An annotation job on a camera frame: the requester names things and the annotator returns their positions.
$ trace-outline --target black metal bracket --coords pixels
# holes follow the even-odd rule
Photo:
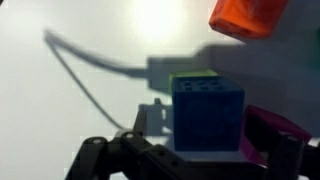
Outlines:
[[[186,162],[164,146],[152,145],[143,138],[146,113],[140,111],[133,131],[110,142],[103,137],[85,140],[66,180],[108,180],[117,172],[131,180],[296,180],[299,174],[320,179],[319,148],[306,146],[292,136],[278,136],[259,119],[248,122],[248,139],[257,148],[272,152],[268,168],[249,162]],[[269,147],[254,139],[254,131],[260,131],[258,135]]]

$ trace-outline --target screw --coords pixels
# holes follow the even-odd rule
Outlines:
[[[294,136],[288,136],[288,139],[290,139],[291,141],[298,141],[298,138]]]
[[[93,140],[93,144],[100,144],[102,141],[101,139],[95,139]]]
[[[126,135],[126,137],[129,138],[129,139],[133,138],[133,134],[129,133],[129,134]]]

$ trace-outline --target red object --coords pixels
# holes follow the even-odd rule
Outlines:
[[[209,24],[212,29],[246,38],[269,36],[288,0],[218,0]]]

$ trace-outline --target blue cube face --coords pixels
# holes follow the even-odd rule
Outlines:
[[[174,78],[175,148],[238,150],[244,91],[221,76]]]

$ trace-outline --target orange object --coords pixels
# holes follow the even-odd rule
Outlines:
[[[288,0],[218,0],[209,24],[212,29],[247,38],[269,36]]]

